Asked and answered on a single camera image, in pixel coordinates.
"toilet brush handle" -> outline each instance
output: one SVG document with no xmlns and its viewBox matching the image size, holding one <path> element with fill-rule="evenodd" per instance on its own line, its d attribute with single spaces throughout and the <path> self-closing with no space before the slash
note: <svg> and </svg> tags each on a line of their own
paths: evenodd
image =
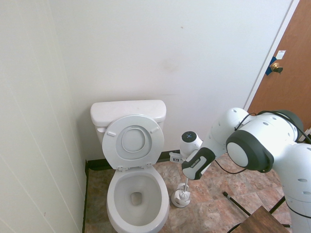
<svg viewBox="0 0 311 233">
<path fill-rule="evenodd" d="M 185 183 L 185 186 L 184 186 L 184 191 L 186 192 L 187 190 L 187 185 L 188 185 L 188 178 L 186 179 L 186 183 Z"/>
</svg>

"wall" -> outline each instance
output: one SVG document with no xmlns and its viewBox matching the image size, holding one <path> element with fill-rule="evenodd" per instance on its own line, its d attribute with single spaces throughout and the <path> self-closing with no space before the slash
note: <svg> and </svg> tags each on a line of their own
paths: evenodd
<svg viewBox="0 0 311 233">
<path fill-rule="evenodd" d="M 204 139 L 243 108 L 291 0 L 53 0 L 78 129 L 88 160 L 103 158 L 93 103 L 160 99 L 165 147 L 188 130 Z"/>
<path fill-rule="evenodd" d="M 50 7 L 0 1 L 0 232 L 81 233 L 86 176 Z"/>
</svg>

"door frame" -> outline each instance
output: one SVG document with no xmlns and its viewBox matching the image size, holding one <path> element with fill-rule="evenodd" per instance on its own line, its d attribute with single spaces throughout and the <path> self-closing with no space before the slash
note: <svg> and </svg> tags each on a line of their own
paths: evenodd
<svg viewBox="0 0 311 233">
<path fill-rule="evenodd" d="M 254 96 L 255 96 L 258 88 L 259 88 L 259 85 L 260 85 L 260 83 L 261 83 L 261 81 L 265 75 L 267 67 L 269 66 L 269 63 L 270 63 L 280 41 L 281 41 L 281 39 L 285 33 L 285 30 L 286 30 L 286 28 L 287 28 L 287 26 L 288 26 L 288 24 L 289 24 L 289 22 L 293 16 L 294 12 L 295 12 L 295 10 L 296 10 L 296 7 L 297 7 L 299 1 L 300 0 L 292 0 L 290 7 L 288 8 L 288 10 L 285 14 L 285 17 L 284 17 L 284 19 L 283 19 L 283 21 L 282 21 L 282 23 L 278 29 L 278 32 L 277 32 L 277 34 L 274 38 L 274 41 L 273 41 L 273 43 L 272 43 L 272 45 L 268 51 L 266 59 L 264 60 L 262 66 L 261 66 L 259 74 L 255 80 L 253 87 L 252 87 L 252 90 L 251 90 L 250 94 L 248 95 L 247 101 L 243 107 L 243 109 L 246 111 L 248 110 L 249 106 L 251 105 L 251 103 L 253 101 L 253 98 L 254 98 Z"/>
</svg>

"toilet brush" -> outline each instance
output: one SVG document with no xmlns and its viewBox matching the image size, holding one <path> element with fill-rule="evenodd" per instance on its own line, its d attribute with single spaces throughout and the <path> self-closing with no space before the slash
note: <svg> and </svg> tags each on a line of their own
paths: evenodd
<svg viewBox="0 0 311 233">
<path fill-rule="evenodd" d="M 186 183 L 180 183 L 177 186 L 177 190 L 172 193 L 171 201 L 174 206 L 178 208 L 184 208 L 190 203 L 190 192 L 188 186 L 188 178 Z"/>
</svg>

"black baseboard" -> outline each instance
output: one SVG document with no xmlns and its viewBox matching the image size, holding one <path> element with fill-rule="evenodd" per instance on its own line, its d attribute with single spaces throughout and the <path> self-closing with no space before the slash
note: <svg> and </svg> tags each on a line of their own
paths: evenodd
<svg viewBox="0 0 311 233">
<path fill-rule="evenodd" d="M 157 163 L 169 161 L 170 152 L 180 153 L 179 150 L 164 151 L 160 154 L 160 157 L 157 160 Z M 112 167 L 109 165 L 106 159 L 97 159 L 97 160 L 89 160 L 86 162 L 86 171 L 88 171 L 88 169 L 91 169 L 94 171 L 101 171 L 101 170 L 112 169 Z"/>
<path fill-rule="evenodd" d="M 85 230 L 86 230 L 87 186 L 88 186 L 88 168 L 87 168 L 87 161 L 86 161 L 86 196 L 85 196 L 85 199 L 84 199 L 84 211 L 83 211 L 82 233 L 85 233 Z"/>
</svg>

